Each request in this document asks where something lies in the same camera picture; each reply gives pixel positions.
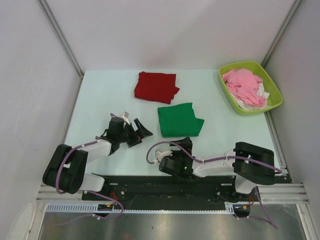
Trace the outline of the green t-shirt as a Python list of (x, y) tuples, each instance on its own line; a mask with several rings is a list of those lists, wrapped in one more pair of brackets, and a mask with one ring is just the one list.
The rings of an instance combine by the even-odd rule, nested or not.
[(159, 127), (164, 138), (197, 137), (205, 120), (197, 118), (192, 102), (157, 109)]

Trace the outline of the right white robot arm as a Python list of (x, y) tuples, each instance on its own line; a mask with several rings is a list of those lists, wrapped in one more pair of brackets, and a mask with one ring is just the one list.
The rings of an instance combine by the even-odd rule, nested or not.
[(272, 186), (276, 183), (278, 170), (274, 165), (274, 152), (246, 142), (237, 142), (235, 147), (221, 156), (211, 159), (192, 155), (190, 137), (168, 143), (177, 150), (157, 150), (159, 171), (183, 181), (195, 181), (217, 174), (234, 173), (235, 183), (230, 188), (231, 196), (242, 201), (258, 185)]

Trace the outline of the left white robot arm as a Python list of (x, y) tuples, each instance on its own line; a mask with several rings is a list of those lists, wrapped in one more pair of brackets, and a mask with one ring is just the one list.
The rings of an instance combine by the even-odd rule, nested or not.
[(107, 199), (111, 188), (102, 176), (86, 173), (86, 166), (91, 161), (114, 154), (123, 143), (131, 148), (153, 135), (139, 119), (133, 121), (137, 129), (126, 116), (113, 116), (108, 128), (94, 141), (75, 147), (58, 145), (42, 176), (43, 184), (55, 188), (58, 194), (92, 191), (98, 199)]

